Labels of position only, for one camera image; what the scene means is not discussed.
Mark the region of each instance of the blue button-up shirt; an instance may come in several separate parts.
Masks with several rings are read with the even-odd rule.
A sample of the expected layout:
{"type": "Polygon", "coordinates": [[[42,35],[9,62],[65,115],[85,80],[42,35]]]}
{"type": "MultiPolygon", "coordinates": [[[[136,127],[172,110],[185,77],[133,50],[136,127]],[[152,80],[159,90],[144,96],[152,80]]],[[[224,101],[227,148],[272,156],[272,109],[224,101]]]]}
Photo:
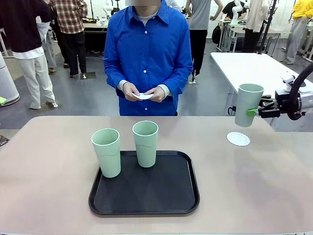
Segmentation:
{"type": "Polygon", "coordinates": [[[121,116],[173,116],[192,72],[187,20],[165,0],[146,26],[132,6],[115,13],[109,22],[104,67],[107,83],[119,96],[121,116]],[[117,89],[121,80],[133,83],[140,93],[164,84],[172,96],[161,103],[128,101],[117,89]]]}

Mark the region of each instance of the white paper coaster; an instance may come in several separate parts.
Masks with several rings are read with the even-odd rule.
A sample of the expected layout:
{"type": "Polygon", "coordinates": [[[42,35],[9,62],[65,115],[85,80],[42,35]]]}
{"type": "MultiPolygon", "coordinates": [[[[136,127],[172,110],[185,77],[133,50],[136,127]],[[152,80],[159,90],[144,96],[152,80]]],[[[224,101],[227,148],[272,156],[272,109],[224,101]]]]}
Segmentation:
{"type": "Polygon", "coordinates": [[[138,99],[150,99],[153,96],[153,94],[140,93],[140,95],[136,95],[133,93],[133,96],[137,97],[138,99]]]}
{"type": "Polygon", "coordinates": [[[250,139],[248,136],[239,132],[231,132],[227,135],[227,139],[234,145],[237,146],[247,146],[250,144],[250,139]]]}

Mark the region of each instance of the black tray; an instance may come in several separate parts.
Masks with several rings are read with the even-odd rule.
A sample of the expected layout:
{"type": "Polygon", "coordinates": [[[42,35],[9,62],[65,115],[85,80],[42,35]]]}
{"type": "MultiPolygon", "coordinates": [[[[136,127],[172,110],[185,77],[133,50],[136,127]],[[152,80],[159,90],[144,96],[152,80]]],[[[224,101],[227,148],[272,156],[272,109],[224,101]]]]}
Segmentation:
{"type": "Polygon", "coordinates": [[[121,151],[121,173],[105,178],[98,170],[89,196],[101,215],[187,214],[200,196],[191,159],[178,151],[157,151],[156,164],[142,168],[136,151],[121,151]]]}

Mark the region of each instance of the light green cup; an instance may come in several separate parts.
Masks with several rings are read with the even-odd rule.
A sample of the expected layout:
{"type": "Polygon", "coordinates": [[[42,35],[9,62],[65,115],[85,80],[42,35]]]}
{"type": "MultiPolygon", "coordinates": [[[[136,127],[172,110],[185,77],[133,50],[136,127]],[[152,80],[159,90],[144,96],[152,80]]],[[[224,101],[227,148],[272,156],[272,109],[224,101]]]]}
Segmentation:
{"type": "Polygon", "coordinates": [[[120,137],[114,129],[102,129],[91,137],[102,174],[113,178],[121,172],[120,137]]]}
{"type": "Polygon", "coordinates": [[[158,126],[152,121],[140,121],[133,126],[137,159],[141,167],[156,163],[158,126]]]}
{"type": "Polygon", "coordinates": [[[241,127],[252,125],[254,116],[248,116],[247,111],[257,109],[264,88],[256,84],[242,84],[238,90],[235,123],[241,127]]]}

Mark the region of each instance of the gray shirt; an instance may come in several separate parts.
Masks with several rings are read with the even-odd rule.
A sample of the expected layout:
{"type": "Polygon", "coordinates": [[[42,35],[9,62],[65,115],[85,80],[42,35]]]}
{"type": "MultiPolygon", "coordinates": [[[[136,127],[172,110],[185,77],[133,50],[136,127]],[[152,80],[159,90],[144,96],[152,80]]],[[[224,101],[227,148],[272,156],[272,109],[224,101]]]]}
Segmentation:
{"type": "Polygon", "coordinates": [[[192,0],[189,29],[208,30],[211,0],[192,0]]]}

